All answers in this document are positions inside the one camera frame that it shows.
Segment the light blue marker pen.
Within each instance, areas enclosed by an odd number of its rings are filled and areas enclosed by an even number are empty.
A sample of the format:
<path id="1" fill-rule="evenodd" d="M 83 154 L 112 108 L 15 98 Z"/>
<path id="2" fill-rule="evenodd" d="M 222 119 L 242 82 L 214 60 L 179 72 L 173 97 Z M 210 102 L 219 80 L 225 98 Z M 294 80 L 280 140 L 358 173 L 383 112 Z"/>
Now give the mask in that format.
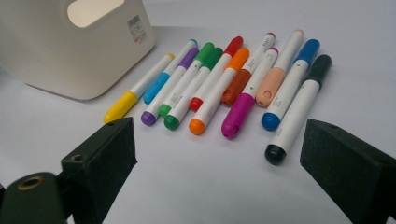
<path id="1" fill-rule="evenodd" d="M 192 56 L 188 57 L 188 53 L 190 50 L 197 47 L 198 42 L 195 39 L 190 39 L 176 57 L 154 79 L 143 95 L 143 101 L 146 105 L 151 103 L 172 76 L 181 77 L 187 71 L 188 66 L 183 62 L 183 60 L 186 59 L 188 62 L 191 62 Z"/>

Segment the black marker pen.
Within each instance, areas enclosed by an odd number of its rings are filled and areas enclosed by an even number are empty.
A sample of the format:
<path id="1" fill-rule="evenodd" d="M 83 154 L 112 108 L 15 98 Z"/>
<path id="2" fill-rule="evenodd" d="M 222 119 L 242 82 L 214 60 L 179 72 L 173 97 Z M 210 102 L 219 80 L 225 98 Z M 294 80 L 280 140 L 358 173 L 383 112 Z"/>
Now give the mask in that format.
<path id="1" fill-rule="evenodd" d="M 265 159 L 273 165 L 279 165 L 290 151 L 331 66 L 332 58 L 329 55 L 319 55 L 302 79 L 285 116 L 275 129 L 274 137 L 265 149 Z"/>

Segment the pale lavender table mat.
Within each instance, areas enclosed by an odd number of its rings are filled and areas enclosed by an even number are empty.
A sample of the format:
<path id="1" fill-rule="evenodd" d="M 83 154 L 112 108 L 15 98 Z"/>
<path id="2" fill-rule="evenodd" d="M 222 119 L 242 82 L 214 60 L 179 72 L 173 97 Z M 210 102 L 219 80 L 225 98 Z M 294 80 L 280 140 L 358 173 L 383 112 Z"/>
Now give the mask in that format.
<path id="1" fill-rule="evenodd" d="M 396 158 L 396 0 L 144 0 L 154 49 L 112 89 L 74 101 L 29 87 L 0 68 L 0 184 L 58 173 L 61 159 L 102 126 L 104 114 L 168 52 L 190 39 L 225 47 L 264 34 L 282 48 L 303 30 L 332 58 L 309 115 L 355 134 Z M 278 166 L 263 155 L 272 134 L 254 107 L 226 139 L 220 107 L 206 130 L 187 123 L 134 126 L 137 165 L 105 224 L 350 224 L 301 166 L 295 142 Z"/>

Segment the dark blue marker pen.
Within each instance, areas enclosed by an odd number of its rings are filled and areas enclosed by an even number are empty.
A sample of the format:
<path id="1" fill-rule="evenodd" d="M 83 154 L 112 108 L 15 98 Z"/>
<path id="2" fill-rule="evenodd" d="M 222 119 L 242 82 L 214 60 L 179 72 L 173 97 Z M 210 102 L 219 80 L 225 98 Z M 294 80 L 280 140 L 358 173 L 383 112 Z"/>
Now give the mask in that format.
<path id="1" fill-rule="evenodd" d="M 303 76 L 317 56 L 319 48 L 320 43 L 317 39 L 309 39 L 305 42 L 286 78 L 279 87 L 275 98 L 262 116 L 262 127 L 265 130 L 274 131 L 279 126 L 300 86 Z"/>

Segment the magenta marker pen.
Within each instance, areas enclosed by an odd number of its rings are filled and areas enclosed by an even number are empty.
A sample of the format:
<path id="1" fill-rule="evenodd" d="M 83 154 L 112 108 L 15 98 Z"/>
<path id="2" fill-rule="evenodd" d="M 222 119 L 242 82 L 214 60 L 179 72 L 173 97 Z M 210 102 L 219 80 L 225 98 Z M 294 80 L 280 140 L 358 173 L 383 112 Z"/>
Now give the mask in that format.
<path id="1" fill-rule="evenodd" d="M 232 105 L 229 105 L 231 109 L 221 125 L 221 133 L 224 137 L 232 139 L 242 130 L 246 118 L 255 104 L 257 90 L 263 78 L 275 64 L 277 57 L 277 48 L 269 48 L 264 52 L 259 65 L 253 72 L 246 87 L 237 96 L 236 101 Z"/>

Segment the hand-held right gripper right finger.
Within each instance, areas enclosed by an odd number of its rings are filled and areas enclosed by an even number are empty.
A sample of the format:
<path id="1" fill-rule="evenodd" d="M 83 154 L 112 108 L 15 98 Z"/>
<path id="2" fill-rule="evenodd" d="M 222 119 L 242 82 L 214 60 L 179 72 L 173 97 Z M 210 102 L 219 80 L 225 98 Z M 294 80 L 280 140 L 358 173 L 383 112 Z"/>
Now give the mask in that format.
<path id="1" fill-rule="evenodd" d="M 355 135 L 310 119 L 300 164 L 353 224 L 396 219 L 396 159 Z"/>

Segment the white plastic storage box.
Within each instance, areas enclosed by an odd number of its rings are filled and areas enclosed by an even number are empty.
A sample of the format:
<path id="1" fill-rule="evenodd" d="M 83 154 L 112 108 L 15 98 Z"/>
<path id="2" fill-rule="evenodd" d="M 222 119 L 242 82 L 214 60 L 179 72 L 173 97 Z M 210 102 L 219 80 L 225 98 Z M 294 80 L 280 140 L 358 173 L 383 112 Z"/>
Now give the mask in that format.
<path id="1" fill-rule="evenodd" d="M 0 67 L 43 91 L 98 97 L 154 44 L 142 0 L 0 0 Z"/>

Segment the brown marker pen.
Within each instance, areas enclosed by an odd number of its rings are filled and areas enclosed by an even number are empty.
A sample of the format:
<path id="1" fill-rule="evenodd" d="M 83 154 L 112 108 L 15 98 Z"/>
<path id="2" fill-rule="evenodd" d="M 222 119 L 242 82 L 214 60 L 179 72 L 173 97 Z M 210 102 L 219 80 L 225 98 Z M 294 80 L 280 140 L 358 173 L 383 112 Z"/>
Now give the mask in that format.
<path id="1" fill-rule="evenodd" d="M 274 33 L 269 32 L 264 35 L 260 45 L 249 55 L 247 61 L 223 92 L 221 96 L 221 102 L 223 104 L 232 105 L 236 101 L 237 96 L 246 87 L 248 81 L 252 77 L 253 72 L 259 65 L 264 52 L 271 48 L 275 42 L 276 35 Z"/>

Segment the red marker pen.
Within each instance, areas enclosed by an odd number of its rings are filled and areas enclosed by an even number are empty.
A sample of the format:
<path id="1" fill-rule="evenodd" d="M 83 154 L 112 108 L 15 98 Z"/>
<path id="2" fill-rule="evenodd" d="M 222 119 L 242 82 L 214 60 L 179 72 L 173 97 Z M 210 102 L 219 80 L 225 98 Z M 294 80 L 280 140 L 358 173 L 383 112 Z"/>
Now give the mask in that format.
<path id="1" fill-rule="evenodd" d="M 226 65 L 231 61 L 235 53 L 242 47 L 243 43 L 244 39 L 242 36 L 235 37 L 229 43 L 229 45 L 221 54 L 218 62 L 213 67 L 212 71 L 206 77 L 197 92 L 191 97 L 190 109 L 192 111 L 196 112 L 201 107 L 201 105 L 211 92 L 212 88 L 222 75 Z"/>

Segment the peach marker pen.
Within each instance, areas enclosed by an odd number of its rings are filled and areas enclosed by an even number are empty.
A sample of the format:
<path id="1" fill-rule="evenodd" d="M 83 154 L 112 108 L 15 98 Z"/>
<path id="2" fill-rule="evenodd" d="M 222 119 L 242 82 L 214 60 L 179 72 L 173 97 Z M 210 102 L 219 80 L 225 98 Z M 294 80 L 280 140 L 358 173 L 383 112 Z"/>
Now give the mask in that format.
<path id="1" fill-rule="evenodd" d="M 289 41 L 281 50 L 274 66 L 268 71 L 257 90 L 255 99 L 258 105 L 268 106 L 272 102 L 303 40 L 303 30 L 298 29 L 291 34 Z"/>

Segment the purple marker pen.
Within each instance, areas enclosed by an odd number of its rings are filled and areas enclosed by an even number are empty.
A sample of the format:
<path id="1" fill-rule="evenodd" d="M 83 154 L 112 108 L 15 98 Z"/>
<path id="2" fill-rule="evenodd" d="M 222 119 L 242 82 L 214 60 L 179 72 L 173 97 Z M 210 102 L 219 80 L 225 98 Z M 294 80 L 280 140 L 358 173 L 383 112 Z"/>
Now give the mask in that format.
<path id="1" fill-rule="evenodd" d="M 143 111 L 140 119 L 145 125 L 151 126 L 157 120 L 157 118 L 159 117 L 158 110 L 160 105 L 163 103 L 164 98 L 168 95 L 169 91 L 171 91 L 176 86 L 178 81 L 186 73 L 198 52 L 198 48 L 192 48 L 189 50 L 189 52 L 179 63 L 175 72 L 168 78 L 168 80 L 153 98 L 148 107 Z"/>

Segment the light green marker pen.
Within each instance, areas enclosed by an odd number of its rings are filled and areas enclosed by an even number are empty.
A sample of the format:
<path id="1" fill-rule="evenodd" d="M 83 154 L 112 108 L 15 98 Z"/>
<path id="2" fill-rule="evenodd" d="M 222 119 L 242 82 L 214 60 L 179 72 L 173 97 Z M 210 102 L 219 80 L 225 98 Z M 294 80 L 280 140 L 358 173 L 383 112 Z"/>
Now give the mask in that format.
<path id="1" fill-rule="evenodd" d="M 160 105 L 158 109 L 158 113 L 162 118 L 165 118 L 166 115 L 173 108 L 173 106 L 176 104 L 177 99 L 181 96 L 183 91 L 186 90 L 193 76 L 198 73 L 205 59 L 214 50 L 214 48 L 215 46 L 213 43 L 207 42 L 200 49 L 198 54 L 192 60 L 190 67 L 187 69 L 185 74 L 182 76 L 182 78 L 179 80 L 176 86 L 169 92 L 167 97 L 164 99 L 163 103 Z"/>

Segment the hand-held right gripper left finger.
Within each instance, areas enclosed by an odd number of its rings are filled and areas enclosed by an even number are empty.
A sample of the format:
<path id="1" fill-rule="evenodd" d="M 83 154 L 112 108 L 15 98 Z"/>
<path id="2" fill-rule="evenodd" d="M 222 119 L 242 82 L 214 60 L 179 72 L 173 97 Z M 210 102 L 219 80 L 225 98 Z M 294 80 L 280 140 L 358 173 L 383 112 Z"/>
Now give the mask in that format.
<path id="1" fill-rule="evenodd" d="M 104 125 L 61 160 L 66 211 L 76 224 L 102 224 L 137 164 L 134 120 Z"/>

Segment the dark green marker pen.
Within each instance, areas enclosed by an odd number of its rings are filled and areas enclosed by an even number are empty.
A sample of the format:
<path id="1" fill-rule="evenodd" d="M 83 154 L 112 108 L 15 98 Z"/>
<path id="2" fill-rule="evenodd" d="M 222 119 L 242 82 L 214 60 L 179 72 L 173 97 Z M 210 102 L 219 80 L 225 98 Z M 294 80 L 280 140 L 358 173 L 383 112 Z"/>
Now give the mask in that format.
<path id="1" fill-rule="evenodd" d="M 216 66 L 222 55 L 221 48 L 214 48 L 213 51 L 204 60 L 201 68 L 189 81 L 184 91 L 177 97 L 174 106 L 166 115 L 163 124 L 168 130 L 175 130 L 190 109 L 191 97 L 198 91 L 204 80 Z"/>

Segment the orange marker pen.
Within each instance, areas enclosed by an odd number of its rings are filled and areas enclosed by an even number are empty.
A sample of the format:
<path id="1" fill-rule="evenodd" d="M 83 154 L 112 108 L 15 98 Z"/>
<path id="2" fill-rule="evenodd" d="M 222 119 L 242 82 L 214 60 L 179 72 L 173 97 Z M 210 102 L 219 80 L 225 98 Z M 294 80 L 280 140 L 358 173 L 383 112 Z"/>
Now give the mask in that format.
<path id="1" fill-rule="evenodd" d="M 198 97 L 193 97 L 191 99 L 190 107 L 195 112 L 195 115 L 189 123 L 189 130 L 191 133 L 199 135 L 205 130 L 219 106 L 220 98 L 225 88 L 237 75 L 237 72 L 242 68 L 248 57 L 248 48 L 239 49 L 226 65 L 218 81 L 208 92 L 206 98 L 199 99 Z"/>

